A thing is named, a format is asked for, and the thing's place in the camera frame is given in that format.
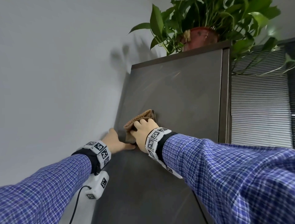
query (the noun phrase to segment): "brown cloth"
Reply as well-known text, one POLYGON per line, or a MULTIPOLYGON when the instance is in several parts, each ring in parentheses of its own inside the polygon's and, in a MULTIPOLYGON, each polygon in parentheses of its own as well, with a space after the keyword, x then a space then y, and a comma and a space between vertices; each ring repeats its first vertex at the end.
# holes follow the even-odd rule
POLYGON ((145 119, 146 121, 148 121, 149 118, 153 119, 154 122, 157 122, 156 114, 151 109, 149 109, 149 110, 143 112, 142 114, 136 116, 135 118, 133 118, 127 124, 124 125, 124 129, 126 130, 126 143, 131 143, 131 144, 136 143, 135 138, 130 133, 131 130, 137 131, 136 127, 134 127, 134 125, 133 125, 134 122, 135 121, 140 121, 141 119, 145 119))

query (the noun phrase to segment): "red flower pot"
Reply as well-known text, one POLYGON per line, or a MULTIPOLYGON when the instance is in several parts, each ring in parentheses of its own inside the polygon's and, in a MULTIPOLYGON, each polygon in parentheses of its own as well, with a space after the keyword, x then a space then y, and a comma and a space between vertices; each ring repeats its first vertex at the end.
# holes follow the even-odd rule
POLYGON ((191 29, 191 40, 185 42, 182 51, 203 47, 218 42, 218 35, 214 30, 207 27, 196 27, 191 29))

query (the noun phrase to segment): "pothos plant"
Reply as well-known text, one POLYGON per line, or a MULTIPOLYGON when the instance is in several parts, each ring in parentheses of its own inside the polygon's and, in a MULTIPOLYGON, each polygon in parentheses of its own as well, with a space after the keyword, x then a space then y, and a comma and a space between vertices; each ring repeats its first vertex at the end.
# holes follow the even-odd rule
MULTIPOLYGON (((277 6, 270 6, 272 0, 171 0, 171 3, 173 6, 164 12, 153 5, 150 22, 138 24, 130 32, 150 29, 154 36, 150 48, 160 45, 167 51, 167 55, 170 55, 182 50, 182 40, 189 38, 190 29, 211 28, 218 35, 219 41, 233 42, 233 70, 238 62, 259 44, 255 38, 267 27, 269 20, 281 14, 277 6)), ((261 57, 263 52, 279 50, 275 32, 268 31, 263 41, 265 40, 267 41, 261 53, 257 54, 244 70, 233 74, 244 74, 249 68, 262 62, 267 57, 261 57)), ((285 64, 288 64, 288 71, 295 67, 295 60, 286 54, 285 64)))

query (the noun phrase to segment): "dark gray refrigerator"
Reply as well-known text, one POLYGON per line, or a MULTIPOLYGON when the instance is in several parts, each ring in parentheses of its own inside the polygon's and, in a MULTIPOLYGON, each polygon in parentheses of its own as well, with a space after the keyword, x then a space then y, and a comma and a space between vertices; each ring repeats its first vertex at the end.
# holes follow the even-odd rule
MULTIPOLYGON (((120 140, 130 119, 153 109, 160 127, 230 143, 230 47, 219 42, 133 65, 115 124, 120 140)), ((139 149, 112 155, 105 171, 92 224, 214 223, 183 179, 139 149)))

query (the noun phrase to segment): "forearm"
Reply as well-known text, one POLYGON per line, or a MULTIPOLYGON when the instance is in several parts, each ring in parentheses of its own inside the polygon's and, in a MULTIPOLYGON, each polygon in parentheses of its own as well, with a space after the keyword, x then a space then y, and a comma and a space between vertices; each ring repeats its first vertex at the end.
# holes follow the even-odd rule
POLYGON ((294 150, 221 145, 177 134, 162 154, 216 223, 294 222, 294 150))
POLYGON ((1 223, 58 223, 90 172, 87 156, 73 155, 41 168, 16 185, 1 187, 1 223))

